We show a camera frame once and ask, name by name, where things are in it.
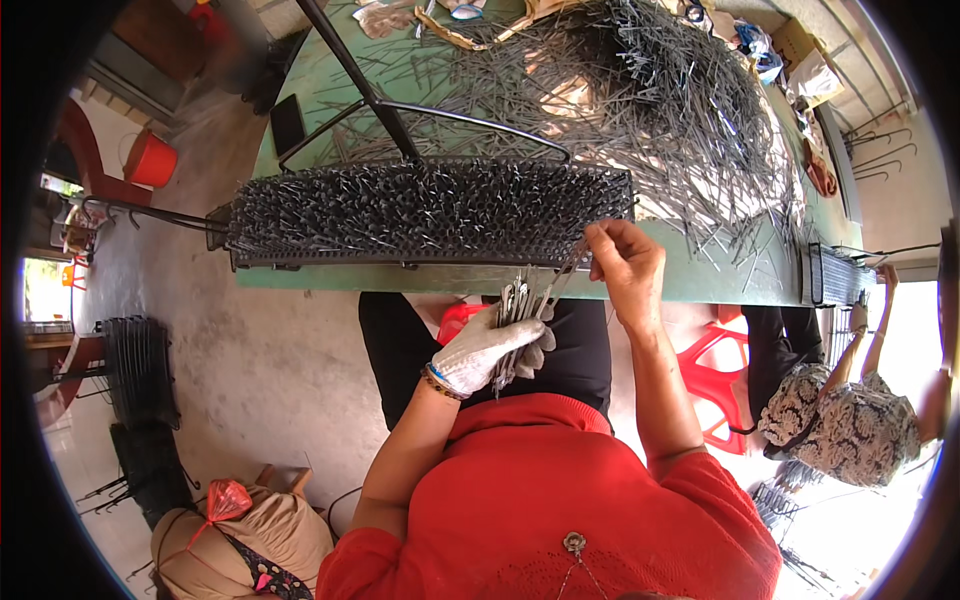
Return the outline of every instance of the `hand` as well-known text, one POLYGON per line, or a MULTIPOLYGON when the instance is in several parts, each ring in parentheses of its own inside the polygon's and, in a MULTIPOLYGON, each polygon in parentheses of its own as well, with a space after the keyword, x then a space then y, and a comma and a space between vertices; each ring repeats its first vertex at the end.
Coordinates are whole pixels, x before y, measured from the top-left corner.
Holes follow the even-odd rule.
POLYGON ((605 220, 587 226, 591 281, 604 281, 616 318, 628 332, 660 327, 666 251, 636 225, 605 220))
MULTIPOLYGON (((451 392, 460 396, 469 396, 483 388, 491 381, 496 361, 511 350, 523 348, 542 337, 547 339, 543 341, 542 346, 538 346, 541 350, 553 349, 557 345, 553 332, 540 319, 530 318, 505 327, 497 327, 498 309, 499 302, 478 312, 461 329, 457 337, 433 355, 431 363, 440 375, 442 383, 451 392)), ((524 368, 529 367, 529 371, 524 373, 532 376, 533 369, 543 366, 543 355, 541 351, 540 364, 533 366, 530 362, 537 360, 536 353, 533 352, 530 357, 527 354, 528 352, 524 350, 521 362, 517 364, 517 374, 520 374, 522 365, 524 368)))
POLYGON ((857 302, 850 314, 850 331, 864 335, 867 333, 867 307, 857 302))
POLYGON ((900 276, 897 275, 897 267, 893 265, 881 265, 878 273, 883 276, 883 281, 887 284, 887 298, 892 298, 894 290, 900 285, 900 276))

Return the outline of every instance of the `person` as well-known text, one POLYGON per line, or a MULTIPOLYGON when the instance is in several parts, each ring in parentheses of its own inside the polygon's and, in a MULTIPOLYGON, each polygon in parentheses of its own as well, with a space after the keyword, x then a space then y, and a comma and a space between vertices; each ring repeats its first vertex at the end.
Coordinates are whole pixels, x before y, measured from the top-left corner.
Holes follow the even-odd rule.
POLYGON ((163 516, 150 542, 159 600, 313 600, 333 540, 303 496, 312 470, 300 469, 285 493, 266 487, 273 473, 268 465, 245 487, 252 505, 240 517, 208 522, 181 508, 163 516))
POLYGON ((630 336, 646 467, 611 434, 602 301, 560 300, 550 327, 497 328, 494 305, 441 347, 402 295, 364 293, 360 325, 391 432, 318 595, 773 595, 780 552, 706 452, 660 319, 663 248, 627 221, 586 236, 590 278, 606 282, 630 336), (524 347, 536 376, 493 399, 495 363, 524 347))
POLYGON ((899 283, 892 265, 884 265, 881 272, 886 304, 856 381, 850 381, 851 370, 867 333, 861 304, 851 316, 853 340, 833 370, 824 364, 814 309, 741 307, 751 355, 751 415, 769 442, 764 450, 768 457, 796 458, 840 481, 883 487, 920 456, 923 444, 939 437, 948 371, 938 373, 919 416, 876 372, 899 283))

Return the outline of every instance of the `plastic stool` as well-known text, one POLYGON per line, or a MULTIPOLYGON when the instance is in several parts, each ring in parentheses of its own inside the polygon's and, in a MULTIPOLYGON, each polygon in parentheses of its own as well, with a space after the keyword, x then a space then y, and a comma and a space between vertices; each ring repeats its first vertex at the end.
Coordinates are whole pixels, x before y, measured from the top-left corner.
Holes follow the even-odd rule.
POLYGON ((721 340, 730 338, 739 344, 740 356, 743 357, 744 366, 746 366, 747 336, 736 331, 729 331, 713 323, 707 325, 707 330, 707 335, 677 355, 677 361, 680 363, 680 374, 684 378, 684 384, 688 392, 713 402, 724 415, 720 421, 703 431, 704 441, 725 452, 730 452, 730 454, 746 454, 747 445, 743 435, 731 431, 727 440, 714 435, 714 432, 724 423, 728 427, 743 429, 740 420, 740 406, 736 401, 736 396, 733 395, 732 389, 732 384, 740 376, 740 371, 717 371, 698 365, 697 360, 721 340))
POLYGON ((440 331, 437 332, 437 341, 446 346, 455 338, 460 330, 467 325, 470 317, 477 314, 489 304, 454 304, 446 309, 444 317, 440 319, 440 331))
POLYGON ((72 263, 63 267, 63 273, 60 274, 60 285, 63 287, 75 287, 78 290, 85 292, 86 288, 77 283, 77 281, 84 281, 84 277, 77 277, 74 273, 74 269, 77 267, 85 267, 89 269, 89 265, 87 265, 82 259, 79 257, 74 258, 72 263))

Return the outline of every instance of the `tiled floor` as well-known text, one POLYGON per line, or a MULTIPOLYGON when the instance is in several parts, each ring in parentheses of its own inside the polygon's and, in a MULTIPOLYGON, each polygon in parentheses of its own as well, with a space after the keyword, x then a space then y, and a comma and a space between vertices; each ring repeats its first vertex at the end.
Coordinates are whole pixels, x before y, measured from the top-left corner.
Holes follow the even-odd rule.
MULTIPOLYGON (((267 122, 218 91, 194 101, 181 117, 187 127, 173 140, 180 153, 177 171, 155 192, 153 206, 204 215, 229 201, 250 175, 267 122)), ((279 468, 310 465, 315 477, 306 494, 322 507, 359 486, 387 430, 356 318, 358 295, 237 287, 227 254, 207 252, 202 233, 146 217, 137 221, 139 230, 123 218, 100 234, 88 291, 75 297, 76 327, 89 331, 99 319, 130 314, 147 314, 169 326, 182 412, 176 439, 190 474, 205 485, 219 477, 253 479, 266 462, 279 468)), ((411 298, 428 322, 454 300, 411 298)), ((713 316, 704 304, 666 305, 664 319, 676 350, 698 339, 713 316)), ((640 453, 629 344, 616 318, 609 330, 613 425, 640 453)), ((86 473, 64 477, 74 497, 105 483, 99 479, 116 469, 103 450, 112 413, 100 402, 77 400, 54 427, 73 423, 76 435, 61 431, 48 437, 61 470, 86 473)), ((776 467, 762 458, 717 454, 745 485, 776 467)), ((337 512, 342 528, 349 503, 338 505, 337 512)), ((116 517, 91 515, 84 521, 108 518, 116 517)), ((115 532, 87 522, 121 577, 149 560, 145 542, 136 551, 118 548, 115 532)), ((149 535, 137 531, 139 538, 149 535)), ((142 576, 135 581, 143 584, 131 584, 140 595, 148 584, 142 576)))

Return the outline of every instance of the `table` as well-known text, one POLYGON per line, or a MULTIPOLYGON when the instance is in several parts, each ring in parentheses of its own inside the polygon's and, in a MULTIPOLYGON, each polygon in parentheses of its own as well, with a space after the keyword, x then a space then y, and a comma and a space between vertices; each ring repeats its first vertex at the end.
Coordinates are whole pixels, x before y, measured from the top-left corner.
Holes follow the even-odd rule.
MULTIPOLYGON (((522 4, 515 0, 491 0, 485 13, 496 12, 497 7, 498 16, 504 20, 511 13, 519 14, 522 10, 522 4)), ((325 12, 374 87, 398 102, 431 106, 442 99, 449 91, 443 82, 434 85, 433 89, 423 89, 412 76, 398 78, 395 66, 363 58, 382 48, 383 41, 370 39, 363 33, 351 16, 356 8, 357 5, 352 2, 331 0, 325 12)), ((400 42, 391 47, 397 48, 397 52, 405 49, 414 56, 443 51, 421 47, 407 31, 395 32, 387 40, 406 37, 409 37, 408 44, 400 42)), ((300 48, 278 99, 283 100, 290 94, 297 94, 308 132, 359 99, 359 93, 349 84, 340 64, 315 31, 310 32, 300 48)), ((768 97, 780 120, 787 147, 793 156, 802 157, 802 136, 797 130, 790 106, 778 89, 768 88, 768 97)), ((373 122, 372 116, 364 118, 373 122)), ((338 159, 337 143, 331 132, 326 132, 287 164, 292 169, 301 169, 336 162, 338 159)), ((268 129, 260 144, 252 176, 261 178, 277 173, 276 151, 268 129)), ((807 201, 806 219, 814 224, 823 241, 859 247, 859 226, 846 219, 839 197, 820 197, 805 176, 804 195, 807 201)), ((711 247, 715 264, 705 258, 691 256, 685 238, 664 222, 646 220, 639 225, 666 248, 665 300, 770 305, 806 303, 801 279, 803 265, 794 256, 788 256, 779 244, 770 244, 756 266, 751 259, 736 268, 732 264, 732 256, 724 256, 715 247, 711 247)), ((759 236, 765 240, 772 234, 773 228, 766 223, 759 236)), ((515 275, 516 267, 420 265, 416 269, 406 269, 399 265, 336 265, 303 266, 297 271, 274 271, 266 267, 238 269, 236 280, 245 287, 498 295, 504 282, 515 275)), ((590 282, 587 273, 579 272, 570 278, 564 296, 604 299, 607 290, 602 283, 590 282)))

